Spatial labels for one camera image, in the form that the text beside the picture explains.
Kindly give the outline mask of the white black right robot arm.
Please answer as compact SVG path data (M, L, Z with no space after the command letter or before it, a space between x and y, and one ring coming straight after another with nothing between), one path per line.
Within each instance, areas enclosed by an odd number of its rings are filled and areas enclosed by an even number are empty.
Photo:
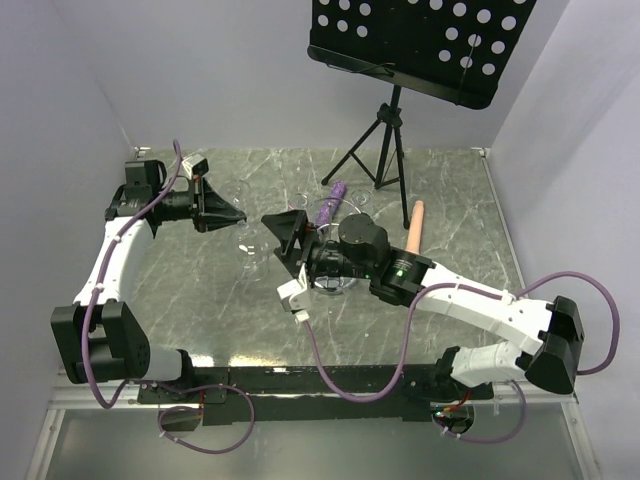
M323 239L305 211L267 214L262 224L278 240L274 254L291 274L277 293L285 311L309 324L310 291L319 277L365 279L393 306L435 312L500 337L476 348L451 347L437 365L436 385L448 398L492 382L527 380L554 394L573 392L584 341L574 301L531 300L471 281L426 257L390 244L366 214L345 217L335 239Z

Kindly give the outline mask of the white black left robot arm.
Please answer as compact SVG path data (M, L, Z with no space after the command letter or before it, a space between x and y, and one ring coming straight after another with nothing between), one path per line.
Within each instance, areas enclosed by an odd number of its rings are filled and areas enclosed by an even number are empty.
M129 305L146 250L166 222L190 221L199 233L245 220L206 180L207 159L193 154L173 173L159 160L125 165L125 181L105 210L103 242L88 280L69 306L57 307L51 328L73 384L161 383L176 402L193 397L197 377L189 354L150 343Z

